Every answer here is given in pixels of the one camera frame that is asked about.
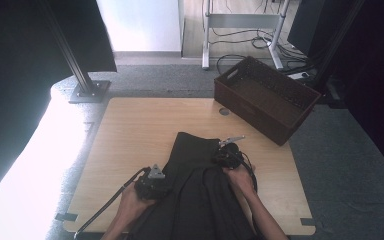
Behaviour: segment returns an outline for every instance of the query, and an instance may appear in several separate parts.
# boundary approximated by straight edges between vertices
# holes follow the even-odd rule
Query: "black panel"
[[[302,0],[288,42],[307,57],[316,58],[329,47],[351,4],[345,0]]]
[[[85,71],[116,71],[94,0],[51,1]],[[0,0],[0,179],[21,153],[50,100],[73,75],[35,0]]]
[[[365,2],[339,59],[346,104],[384,155],[384,2]]]

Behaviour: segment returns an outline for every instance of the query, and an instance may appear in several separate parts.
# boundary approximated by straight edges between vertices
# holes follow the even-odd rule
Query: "black curtain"
[[[95,0],[49,0],[86,72],[116,71]],[[73,75],[36,0],[0,0],[0,180],[50,101],[52,85]]]
[[[384,155],[384,1],[364,1],[337,59],[346,105]]]

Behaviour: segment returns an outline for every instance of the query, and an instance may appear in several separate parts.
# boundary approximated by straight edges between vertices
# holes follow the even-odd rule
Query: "black garment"
[[[163,169],[168,196],[148,208],[128,239],[254,239],[221,168],[211,162],[219,139],[179,133]]]

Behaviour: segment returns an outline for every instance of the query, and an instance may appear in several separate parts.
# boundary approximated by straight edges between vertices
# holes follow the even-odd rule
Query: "desk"
[[[276,52],[277,42],[283,27],[283,22],[288,11],[289,0],[283,3],[280,14],[214,14],[211,13],[212,0],[207,0],[207,10],[204,20],[204,44],[202,47],[202,68],[209,68],[210,59],[210,28],[270,28],[274,29],[273,39],[268,43],[268,49],[272,56],[276,69],[283,69],[282,62]]]
[[[135,172],[157,163],[167,163],[178,132],[202,138],[238,141],[256,165],[258,192],[267,209],[288,235],[311,235],[314,226],[289,143],[279,147],[233,113],[224,116],[213,99],[114,98],[94,140],[68,213],[75,222],[64,228],[77,231]],[[116,200],[85,231],[104,232],[117,211]]]

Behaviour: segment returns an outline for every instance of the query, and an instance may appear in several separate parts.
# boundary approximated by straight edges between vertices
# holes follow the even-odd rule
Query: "wooden table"
[[[237,115],[220,114],[214,99],[114,98],[99,127],[68,213],[77,214],[64,228],[77,231],[134,173],[167,163],[178,132],[202,138],[238,141],[241,151],[256,165],[259,195],[288,235],[311,235],[314,226],[289,143],[279,147]],[[85,231],[105,232],[115,216],[116,200]]]

